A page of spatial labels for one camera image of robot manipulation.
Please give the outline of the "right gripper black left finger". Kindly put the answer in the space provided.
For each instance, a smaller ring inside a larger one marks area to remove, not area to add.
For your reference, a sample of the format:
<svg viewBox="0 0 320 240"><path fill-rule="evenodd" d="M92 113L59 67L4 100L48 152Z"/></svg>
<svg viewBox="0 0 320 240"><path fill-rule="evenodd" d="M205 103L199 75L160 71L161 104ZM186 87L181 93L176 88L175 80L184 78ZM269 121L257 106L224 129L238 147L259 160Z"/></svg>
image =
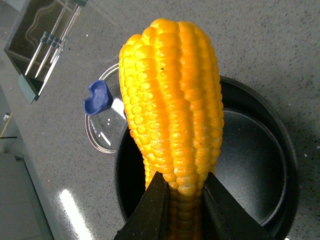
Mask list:
<svg viewBox="0 0 320 240"><path fill-rule="evenodd" d="M127 216L119 183L115 183L120 211L125 220L115 240L165 240L168 233L169 186L156 172L134 212Z"/></svg>

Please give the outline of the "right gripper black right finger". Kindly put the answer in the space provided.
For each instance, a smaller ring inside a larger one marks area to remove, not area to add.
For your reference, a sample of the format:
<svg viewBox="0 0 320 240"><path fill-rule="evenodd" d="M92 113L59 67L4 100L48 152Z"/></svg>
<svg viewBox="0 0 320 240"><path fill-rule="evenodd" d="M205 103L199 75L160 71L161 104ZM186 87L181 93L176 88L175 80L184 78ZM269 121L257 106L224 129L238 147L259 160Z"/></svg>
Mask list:
<svg viewBox="0 0 320 240"><path fill-rule="evenodd" d="M273 240L210 172L202 190L204 240Z"/></svg>

